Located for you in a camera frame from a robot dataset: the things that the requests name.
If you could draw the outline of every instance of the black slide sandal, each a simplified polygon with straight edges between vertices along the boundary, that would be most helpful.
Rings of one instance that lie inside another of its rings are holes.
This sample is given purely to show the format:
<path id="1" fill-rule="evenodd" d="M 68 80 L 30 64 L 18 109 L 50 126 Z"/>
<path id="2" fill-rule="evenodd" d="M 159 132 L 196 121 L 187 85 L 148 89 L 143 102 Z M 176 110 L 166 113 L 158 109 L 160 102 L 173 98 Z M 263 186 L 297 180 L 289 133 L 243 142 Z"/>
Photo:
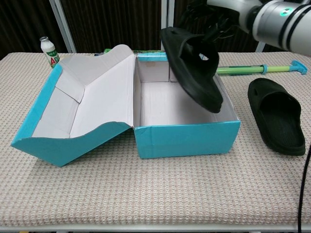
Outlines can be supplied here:
<path id="1" fill-rule="evenodd" d="M 161 40 L 179 84 L 199 105 L 218 113 L 223 97 L 213 77 L 219 56 L 213 43 L 202 42 L 203 37 L 181 28 L 161 30 Z M 202 60 L 200 54 L 208 60 Z"/>
<path id="2" fill-rule="evenodd" d="M 265 144 L 276 152 L 304 155 L 299 102 L 276 82 L 259 78 L 248 87 L 248 99 Z"/>

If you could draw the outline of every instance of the shoebox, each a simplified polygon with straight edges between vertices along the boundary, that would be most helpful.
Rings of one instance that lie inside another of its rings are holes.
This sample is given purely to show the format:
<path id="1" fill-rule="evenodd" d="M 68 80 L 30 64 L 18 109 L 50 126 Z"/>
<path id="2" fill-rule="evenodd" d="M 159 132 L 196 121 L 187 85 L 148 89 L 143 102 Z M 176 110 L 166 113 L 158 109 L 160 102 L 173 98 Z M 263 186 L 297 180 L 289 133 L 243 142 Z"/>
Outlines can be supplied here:
<path id="1" fill-rule="evenodd" d="M 63 59 L 12 146 L 63 166 L 132 128 L 144 159 L 229 152 L 240 120 L 221 79 L 214 77 L 224 102 L 213 114 L 170 82 L 165 54 L 156 56 L 118 45 L 101 56 Z"/>

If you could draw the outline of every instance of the textured table cover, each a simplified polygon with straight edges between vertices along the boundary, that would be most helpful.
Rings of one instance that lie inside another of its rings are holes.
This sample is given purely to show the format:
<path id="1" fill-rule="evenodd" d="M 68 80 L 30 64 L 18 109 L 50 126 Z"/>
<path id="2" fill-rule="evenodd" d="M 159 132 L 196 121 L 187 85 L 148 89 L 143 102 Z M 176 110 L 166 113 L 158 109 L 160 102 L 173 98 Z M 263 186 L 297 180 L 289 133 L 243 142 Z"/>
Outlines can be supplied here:
<path id="1" fill-rule="evenodd" d="M 255 78 L 283 85 L 302 107 L 311 143 L 311 59 L 291 53 L 221 53 L 221 66 L 288 65 L 309 73 L 222 77 L 241 129 L 229 154 L 139 158 L 131 130 L 58 168 L 10 147 L 51 68 L 39 53 L 0 61 L 0 225 L 62 223 L 296 223 L 306 156 L 268 149 L 252 115 L 247 89 Z M 311 172 L 303 222 L 311 223 Z"/>

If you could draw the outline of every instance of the plastic bottle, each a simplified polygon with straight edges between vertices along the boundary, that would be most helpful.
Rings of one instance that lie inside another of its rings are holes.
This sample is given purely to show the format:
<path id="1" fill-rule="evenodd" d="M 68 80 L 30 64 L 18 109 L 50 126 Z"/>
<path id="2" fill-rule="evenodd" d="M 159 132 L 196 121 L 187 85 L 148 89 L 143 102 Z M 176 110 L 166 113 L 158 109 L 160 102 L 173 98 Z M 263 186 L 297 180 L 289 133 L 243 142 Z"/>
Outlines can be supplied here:
<path id="1" fill-rule="evenodd" d="M 47 56 L 47 59 L 51 65 L 52 68 L 59 62 L 59 56 L 55 49 L 54 44 L 49 41 L 49 38 L 47 36 L 43 36 L 40 38 L 41 41 L 41 49 Z"/>

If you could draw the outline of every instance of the cable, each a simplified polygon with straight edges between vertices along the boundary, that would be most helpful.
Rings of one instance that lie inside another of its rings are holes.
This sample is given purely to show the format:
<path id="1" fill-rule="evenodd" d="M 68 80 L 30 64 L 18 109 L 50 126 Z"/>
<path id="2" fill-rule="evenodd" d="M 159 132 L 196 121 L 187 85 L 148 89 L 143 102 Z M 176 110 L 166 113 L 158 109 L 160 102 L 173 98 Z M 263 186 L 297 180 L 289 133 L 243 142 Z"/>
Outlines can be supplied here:
<path id="1" fill-rule="evenodd" d="M 306 182 L 306 176 L 307 176 L 307 170 L 308 170 L 310 157 L 311 157 L 311 145 L 309 148 L 308 156 L 306 158 L 305 168 L 303 170 L 302 182 L 301 182 L 301 188 L 300 188 L 299 207 L 298 207 L 298 233 L 301 233 L 301 214 L 302 214 L 303 191 L 305 189 L 305 182 Z"/>

